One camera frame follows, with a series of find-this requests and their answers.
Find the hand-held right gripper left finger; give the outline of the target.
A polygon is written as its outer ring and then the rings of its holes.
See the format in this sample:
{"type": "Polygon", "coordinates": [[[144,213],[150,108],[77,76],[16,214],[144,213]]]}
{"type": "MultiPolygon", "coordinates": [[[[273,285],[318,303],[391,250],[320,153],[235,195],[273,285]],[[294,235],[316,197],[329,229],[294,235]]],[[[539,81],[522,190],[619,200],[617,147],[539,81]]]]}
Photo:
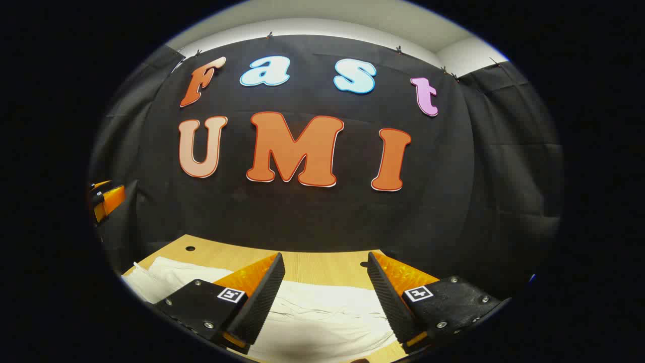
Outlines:
{"type": "Polygon", "coordinates": [[[247,354],[284,273],[283,255],[274,253],[216,282],[194,279],[155,303],[154,310],[211,344],[247,354]]]}

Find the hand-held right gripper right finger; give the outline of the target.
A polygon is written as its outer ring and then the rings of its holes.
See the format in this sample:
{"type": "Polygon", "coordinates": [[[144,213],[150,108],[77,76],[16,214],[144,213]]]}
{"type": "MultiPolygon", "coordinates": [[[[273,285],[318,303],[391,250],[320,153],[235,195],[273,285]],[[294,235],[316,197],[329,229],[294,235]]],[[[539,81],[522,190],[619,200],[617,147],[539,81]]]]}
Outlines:
{"type": "Polygon", "coordinates": [[[384,254],[368,254],[369,280],[406,354],[437,349],[468,335],[504,301],[459,276],[439,279],[384,254]]]}

